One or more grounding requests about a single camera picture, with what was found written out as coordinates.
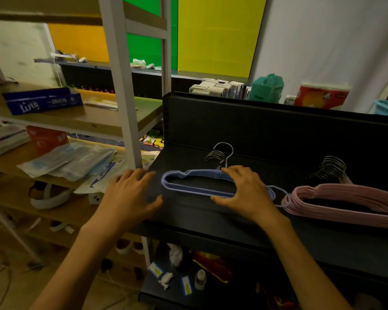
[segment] clear plastic bottle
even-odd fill
[[[199,270],[195,275],[194,287],[199,291],[203,291],[206,287],[207,275],[204,270]]]

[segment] white hanger hook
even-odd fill
[[[222,144],[222,143],[218,143],[217,145],[214,146],[213,149],[215,149],[215,148],[216,148],[218,145],[220,145],[220,144]],[[227,168],[227,159],[228,159],[230,156],[233,155],[233,153],[234,153],[234,148],[233,148],[233,146],[232,146],[231,144],[229,144],[229,143],[225,143],[225,144],[226,144],[226,145],[229,145],[230,148],[231,148],[231,154],[225,159],[225,167]]]

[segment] white bottle cap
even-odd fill
[[[204,270],[199,270],[197,273],[197,278],[200,281],[203,281],[206,278],[206,272]]]

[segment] hand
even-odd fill
[[[222,168],[221,171],[230,175],[237,191],[233,198],[212,196],[211,200],[216,204],[237,211],[246,219],[259,224],[266,232],[272,226],[288,221],[270,200],[259,174],[241,165]]]
[[[150,204],[144,200],[144,193],[155,172],[143,169],[126,170],[122,176],[111,179],[102,202],[87,226],[102,234],[120,237],[124,232],[150,218],[162,206],[159,195]]]

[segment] white wall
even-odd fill
[[[268,0],[250,78],[269,73],[283,97],[302,81],[368,86],[348,97],[362,112],[388,83],[388,0]]]
[[[57,87],[52,66],[33,60],[49,55],[44,35],[43,24],[0,21],[0,68],[5,76],[25,83]]]

